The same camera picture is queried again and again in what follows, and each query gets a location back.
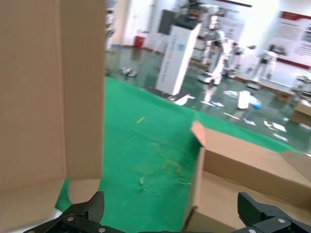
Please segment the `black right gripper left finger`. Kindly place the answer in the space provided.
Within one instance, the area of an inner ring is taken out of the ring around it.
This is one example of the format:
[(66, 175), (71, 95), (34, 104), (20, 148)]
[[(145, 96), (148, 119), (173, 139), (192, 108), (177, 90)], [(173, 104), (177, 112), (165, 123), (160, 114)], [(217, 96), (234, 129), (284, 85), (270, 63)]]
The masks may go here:
[(98, 191), (86, 202), (72, 204), (59, 217), (33, 227), (28, 233), (113, 233), (100, 224), (104, 216), (104, 192)]

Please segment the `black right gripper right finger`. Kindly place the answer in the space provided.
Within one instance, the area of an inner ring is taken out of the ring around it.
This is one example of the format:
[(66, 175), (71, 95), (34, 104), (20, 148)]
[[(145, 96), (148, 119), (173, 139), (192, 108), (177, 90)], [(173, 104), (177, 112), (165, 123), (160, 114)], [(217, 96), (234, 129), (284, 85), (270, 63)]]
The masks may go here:
[(274, 205), (255, 201), (246, 192), (238, 193), (238, 214), (245, 227), (235, 233), (311, 233), (311, 227), (293, 219)]

